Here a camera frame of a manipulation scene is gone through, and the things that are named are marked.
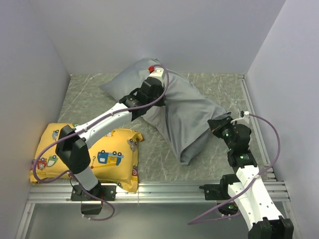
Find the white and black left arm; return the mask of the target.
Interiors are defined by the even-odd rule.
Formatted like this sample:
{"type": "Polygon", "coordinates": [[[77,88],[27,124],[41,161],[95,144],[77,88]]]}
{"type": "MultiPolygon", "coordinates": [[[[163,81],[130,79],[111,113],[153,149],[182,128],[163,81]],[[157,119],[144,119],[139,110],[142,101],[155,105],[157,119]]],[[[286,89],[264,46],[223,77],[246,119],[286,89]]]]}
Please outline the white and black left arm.
{"type": "Polygon", "coordinates": [[[65,126],[60,131],[56,154],[81,185],[88,200],[101,197],[101,183],[93,174],[89,149],[111,130],[134,121],[153,106],[164,106],[169,86],[168,76],[149,76],[141,87],[122,97],[110,110],[76,128],[65,126]]]}

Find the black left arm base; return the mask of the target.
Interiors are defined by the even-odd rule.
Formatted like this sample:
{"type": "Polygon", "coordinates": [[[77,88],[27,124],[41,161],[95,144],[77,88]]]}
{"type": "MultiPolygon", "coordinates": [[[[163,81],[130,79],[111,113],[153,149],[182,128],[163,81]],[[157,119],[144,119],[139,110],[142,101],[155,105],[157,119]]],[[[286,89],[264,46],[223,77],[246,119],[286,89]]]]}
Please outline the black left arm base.
{"type": "Polygon", "coordinates": [[[90,216],[97,216],[101,213],[104,205],[108,205],[111,208],[112,217],[115,213],[115,208],[109,202],[114,201],[116,197],[116,186],[98,184],[93,189],[86,191],[82,188],[82,185],[72,186],[72,193],[70,201],[81,202],[81,214],[87,218],[90,216]]]}

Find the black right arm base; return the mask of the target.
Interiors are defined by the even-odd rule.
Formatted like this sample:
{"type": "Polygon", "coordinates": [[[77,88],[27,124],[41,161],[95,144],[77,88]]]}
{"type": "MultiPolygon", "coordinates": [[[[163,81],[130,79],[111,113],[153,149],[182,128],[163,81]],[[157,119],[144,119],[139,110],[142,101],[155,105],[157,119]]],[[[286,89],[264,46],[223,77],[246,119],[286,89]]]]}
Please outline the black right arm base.
{"type": "MultiPolygon", "coordinates": [[[[204,191],[204,198],[206,201],[217,201],[217,205],[220,205],[223,201],[230,199],[228,193],[222,189],[220,184],[204,184],[199,186],[199,189],[204,191]]],[[[236,203],[233,201],[218,208],[218,211],[223,216],[232,216],[238,213],[239,209],[236,203]]]]}

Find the grey pillowcase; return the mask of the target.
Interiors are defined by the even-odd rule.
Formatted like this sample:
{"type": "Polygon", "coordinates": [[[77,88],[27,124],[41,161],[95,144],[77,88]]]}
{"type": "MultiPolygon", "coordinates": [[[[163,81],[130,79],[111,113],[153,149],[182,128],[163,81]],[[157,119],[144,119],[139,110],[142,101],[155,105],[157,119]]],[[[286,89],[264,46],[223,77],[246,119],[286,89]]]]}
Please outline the grey pillowcase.
{"type": "MultiPolygon", "coordinates": [[[[149,75],[148,67],[158,63],[157,59],[141,59],[99,88],[119,101],[133,89],[140,87],[149,75]]],[[[170,144],[178,162],[189,164],[192,158],[202,152],[211,134],[208,120],[224,119],[230,116],[230,112],[202,95],[181,74],[172,70],[168,74],[165,106],[152,107],[142,117],[156,127],[170,144]]]]}

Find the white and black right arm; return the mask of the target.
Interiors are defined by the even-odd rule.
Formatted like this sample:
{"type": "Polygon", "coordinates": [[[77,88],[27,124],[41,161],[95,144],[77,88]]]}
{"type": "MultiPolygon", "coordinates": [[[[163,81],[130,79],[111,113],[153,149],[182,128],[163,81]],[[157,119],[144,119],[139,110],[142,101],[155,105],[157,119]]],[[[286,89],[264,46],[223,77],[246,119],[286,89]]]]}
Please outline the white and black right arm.
{"type": "Polygon", "coordinates": [[[261,178],[262,171],[249,148],[251,129],[228,116],[208,120],[212,133],[224,140],[228,163],[234,173],[220,180],[219,192],[238,207],[248,227],[250,239],[291,239],[294,225],[272,201],[261,178]]]}

